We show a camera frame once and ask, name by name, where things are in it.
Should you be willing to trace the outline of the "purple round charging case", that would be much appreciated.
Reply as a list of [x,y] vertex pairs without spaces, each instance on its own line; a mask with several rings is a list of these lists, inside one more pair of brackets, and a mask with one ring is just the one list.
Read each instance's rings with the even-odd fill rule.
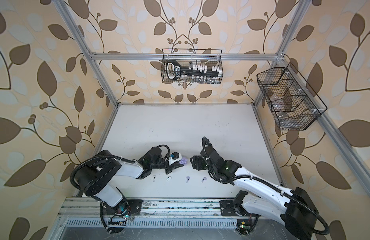
[[180,164],[182,164],[182,165],[186,165],[186,164],[187,164],[187,159],[186,159],[186,158],[182,158],[182,159],[180,160]]

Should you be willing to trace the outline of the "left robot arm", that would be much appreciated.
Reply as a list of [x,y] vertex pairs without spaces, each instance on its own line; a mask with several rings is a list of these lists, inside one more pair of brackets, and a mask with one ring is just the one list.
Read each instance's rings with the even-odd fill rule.
[[171,152],[167,145],[152,147],[137,161],[103,150],[75,167],[70,175],[70,183],[86,196],[115,207],[125,197],[118,187],[111,184],[114,177],[142,180],[153,170],[165,170],[165,174],[169,175],[173,170],[184,166],[182,160],[182,154]]

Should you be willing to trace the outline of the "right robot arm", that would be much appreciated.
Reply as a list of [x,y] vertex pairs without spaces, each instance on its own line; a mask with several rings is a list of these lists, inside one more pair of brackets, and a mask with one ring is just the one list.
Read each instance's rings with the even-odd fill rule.
[[272,219],[284,224],[286,230],[299,240],[309,240],[313,234],[325,236],[330,233],[329,225],[305,190],[273,184],[235,161],[224,160],[207,137],[202,138],[201,145],[200,155],[190,159],[192,167],[207,171],[221,184],[241,188],[233,201],[236,214]]

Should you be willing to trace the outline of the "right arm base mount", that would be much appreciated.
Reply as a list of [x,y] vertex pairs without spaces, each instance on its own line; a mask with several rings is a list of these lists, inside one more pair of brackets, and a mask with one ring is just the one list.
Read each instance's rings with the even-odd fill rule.
[[242,220],[237,220],[236,231],[242,236],[250,235],[260,218],[258,214],[247,212],[238,200],[222,200],[220,203],[220,211],[223,217],[243,217]]

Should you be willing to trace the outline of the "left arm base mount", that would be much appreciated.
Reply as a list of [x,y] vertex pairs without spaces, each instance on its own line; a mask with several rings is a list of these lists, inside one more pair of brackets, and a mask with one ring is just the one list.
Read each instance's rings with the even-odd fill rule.
[[100,202],[100,220],[110,235],[124,230],[127,221],[132,221],[142,210],[143,200],[127,200],[123,198],[116,206],[111,207],[104,201]]

